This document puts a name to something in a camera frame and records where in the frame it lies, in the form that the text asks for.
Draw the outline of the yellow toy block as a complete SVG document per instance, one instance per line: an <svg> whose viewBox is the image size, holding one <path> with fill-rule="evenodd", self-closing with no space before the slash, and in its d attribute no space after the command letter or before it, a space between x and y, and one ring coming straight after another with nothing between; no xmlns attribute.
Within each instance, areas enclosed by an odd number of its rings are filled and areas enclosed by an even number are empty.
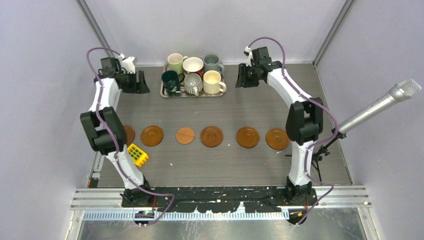
<svg viewBox="0 0 424 240"><path fill-rule="evenodd" d="M144 152L141 148L139 148L134 143L130 144L127 150L133 163L139 168L141 168L150 158L146 152Z"/></svg>

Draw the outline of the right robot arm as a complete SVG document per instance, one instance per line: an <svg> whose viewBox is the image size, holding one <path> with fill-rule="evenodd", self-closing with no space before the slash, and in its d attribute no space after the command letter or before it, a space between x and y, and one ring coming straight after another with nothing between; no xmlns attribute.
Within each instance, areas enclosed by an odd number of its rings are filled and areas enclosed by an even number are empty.
<svg viewBox="0 0 424 240"><path fill-rule="evenodd" d="M263 80L281 96L289 108L285 131L292 145L291 168L284 195L299 205L312 192L310 178L314 144L323 131L322 99L313 98L290 77L280 61L272 61L267 47L246 47L247 61L238 66L237 88L257 87Z"/></svg>

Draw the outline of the grey ribbed mug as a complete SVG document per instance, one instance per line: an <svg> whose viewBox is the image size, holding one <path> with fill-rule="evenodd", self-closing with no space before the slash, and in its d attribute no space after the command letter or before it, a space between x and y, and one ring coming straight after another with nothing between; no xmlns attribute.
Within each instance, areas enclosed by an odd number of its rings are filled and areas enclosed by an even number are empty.
<svg viewBox="0 0 424 240"><path fill-rule="evenodd" d="M184 89L188 94L196 97L200 96L203 89L203 80L200 75L196 73L187 74L183 81Z"/></svg>

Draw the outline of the black microphone stand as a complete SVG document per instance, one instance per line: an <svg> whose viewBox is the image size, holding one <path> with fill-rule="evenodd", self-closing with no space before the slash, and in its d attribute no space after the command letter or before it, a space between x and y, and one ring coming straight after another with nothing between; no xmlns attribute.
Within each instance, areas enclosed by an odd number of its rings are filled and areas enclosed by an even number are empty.
<svg viewBox="0 0 424 240"><path fill-rule="evenodd" d="M345 133L338 132L327 145L322 145L315 153L313 153L315 141L305 142L303 145L299 145L296 141L291 141L292 154L291 168L288 174L289 181L295 186L303 186L311 182L311 163L321 161L323 155L329 155L330 145L345 137Z"/></svg>

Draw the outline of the grooved wooden coaster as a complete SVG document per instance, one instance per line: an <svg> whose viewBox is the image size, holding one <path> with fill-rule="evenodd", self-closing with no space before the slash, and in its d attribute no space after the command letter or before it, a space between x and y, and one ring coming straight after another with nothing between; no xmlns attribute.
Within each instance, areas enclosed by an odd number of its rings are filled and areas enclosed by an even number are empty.
<svg viewBox="0 0 424 240"><path fill-rule="evenodd" d="M127 138L126 144L129 146L134 141L136 133L133 127L131 127L130 125L124 125L123 127Z"/></svg>
<svg viewBox="0 0 424 240"><path fill-rule="evenodd" d="M243 148L254 148L260 140L258 131L253 127L241 127L236 133L236 141Z"/></svg>
<svg viewBox="0 0 424 240"><path fill-rule="evenodd" d="M267 145L274 150L284 150L290 144L290 139L285 130L272 128L267 131L265 140Z"/></svg>
<svg viewBox="0 0 424 240"><path fill-rule="evenodd" d="M200 133L200 141L209 148L219 146L224 139L222 130L217 126L207 126Z"/></svg>
<svg viewBox="0 0 424 240"><path fill-rule="evenodd" d="M157 125L147 126L140 135L141 142L147 147L157 146L162 142L164 132L161 127Z"/></svg>

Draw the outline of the plain light wooden coaster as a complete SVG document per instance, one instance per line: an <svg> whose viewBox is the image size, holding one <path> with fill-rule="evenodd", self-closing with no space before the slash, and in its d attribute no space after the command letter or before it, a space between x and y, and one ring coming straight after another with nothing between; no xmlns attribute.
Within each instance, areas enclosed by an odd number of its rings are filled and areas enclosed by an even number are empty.
<svg viewBox="0 0 424 240"><path fill-rule="evenodd" d="M195 139L195 132L190 127L182 127L176 132L175 138L178 143L187 145Z"/></svg>

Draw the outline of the silver microphone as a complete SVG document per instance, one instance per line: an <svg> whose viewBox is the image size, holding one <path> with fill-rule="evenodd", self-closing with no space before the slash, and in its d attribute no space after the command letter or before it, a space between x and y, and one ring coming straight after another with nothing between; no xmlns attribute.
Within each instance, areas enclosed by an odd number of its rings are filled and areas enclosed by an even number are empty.
<svg viewBox="0 0 424 240"><path fill-rule="evenodd" d="M382 113L388 108L411 99L422 90L422 87L413 79L407 79L396 83L386 94L370 103L365 108L350 116L338 124L338 135L346 135L347 132Z"/></svg>

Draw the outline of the silver metal tray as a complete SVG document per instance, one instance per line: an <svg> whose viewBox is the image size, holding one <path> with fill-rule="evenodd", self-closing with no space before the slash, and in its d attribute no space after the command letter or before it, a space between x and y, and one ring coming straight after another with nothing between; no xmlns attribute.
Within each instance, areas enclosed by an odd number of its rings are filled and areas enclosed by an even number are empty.
<svg viewBox="0 0 424 240"><path fill-rule="evenodd" d="M160 95L163 98L205 98L205 97L220 97L220 96L225 94L225 91L224 92L219 91L218 93L215 93L215 94L208 94L203 89L199 92L198 96L196 96L194 94L190 94L190 93L185 91L185 86L184 86L184 79L185 79L186 75L188 75L188 73L183 72L183 74L184 74L184 76L182 78L182 81L180 82L180 90L179 91L169 93L169 92L167 92L165 84L163 82L161 82Z"/></svg>

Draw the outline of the red white mug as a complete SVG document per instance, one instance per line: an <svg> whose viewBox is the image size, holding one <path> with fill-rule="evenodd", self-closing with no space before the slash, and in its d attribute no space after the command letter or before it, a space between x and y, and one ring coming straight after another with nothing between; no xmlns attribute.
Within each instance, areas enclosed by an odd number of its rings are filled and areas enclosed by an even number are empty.
<svg viewBox="0 0 424 240"><path fill-rule="evenodd" d="M186 73L198 74L201 78L204 76L204 62L199 57L188 57L183 61L182 67Z"/></svg>

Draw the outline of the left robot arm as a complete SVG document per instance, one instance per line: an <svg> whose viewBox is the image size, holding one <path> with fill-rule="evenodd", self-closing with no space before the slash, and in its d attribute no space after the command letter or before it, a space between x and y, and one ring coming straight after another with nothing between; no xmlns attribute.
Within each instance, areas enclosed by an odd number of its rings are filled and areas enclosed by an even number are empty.
<svg viewBox="0 0 424 240"><path fill-rule="evenodd" d="M119 119L115 104L119 92L149 93L143 71L136 72L134 57L120 62L114 57L100 60L95 71L96 87L92 106L80 114L80 121L91 148L106 157L124 183L121 193L124 207L148 207L153 202L149 182L134 164L127 147L127 133Z"/></svg>

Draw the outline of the dark green mug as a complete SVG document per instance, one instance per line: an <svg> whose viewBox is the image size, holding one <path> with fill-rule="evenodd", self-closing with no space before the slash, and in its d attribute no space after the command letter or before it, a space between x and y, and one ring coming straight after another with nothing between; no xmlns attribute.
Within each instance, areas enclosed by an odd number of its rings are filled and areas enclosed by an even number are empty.
<svg viewBox="0 0 424 240"><path fill-rule="evenodd" d="M180 78L183 77L183 73L177 73L174 70L167 70L161 75L161 81L165 90L168 93L176 93L181 90Z"/></svg>

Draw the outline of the cream mug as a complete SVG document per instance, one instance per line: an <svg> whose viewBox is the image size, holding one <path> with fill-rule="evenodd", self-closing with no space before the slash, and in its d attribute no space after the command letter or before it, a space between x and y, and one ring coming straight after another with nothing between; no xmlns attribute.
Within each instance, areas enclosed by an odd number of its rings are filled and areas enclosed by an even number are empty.
<svg viewBox="0 0 424 240"><path fill-rule="evenodd" d="M227 85L222 81L222 75L216 70L209 70L203 75L203 90L210 95L225 93Z"/></svg>

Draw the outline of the light green mug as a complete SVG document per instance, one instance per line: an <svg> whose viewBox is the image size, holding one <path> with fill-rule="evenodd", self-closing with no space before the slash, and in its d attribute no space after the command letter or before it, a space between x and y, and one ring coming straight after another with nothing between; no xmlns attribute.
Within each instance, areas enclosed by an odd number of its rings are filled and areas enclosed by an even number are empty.
<svg viewBox="0 0 424 240"><path fill-rule="evenodd" d="M183 73L183 63L188 56L183 56L180 53L172 53L167 57L167 70L175 71L178 74Z"/></svg>

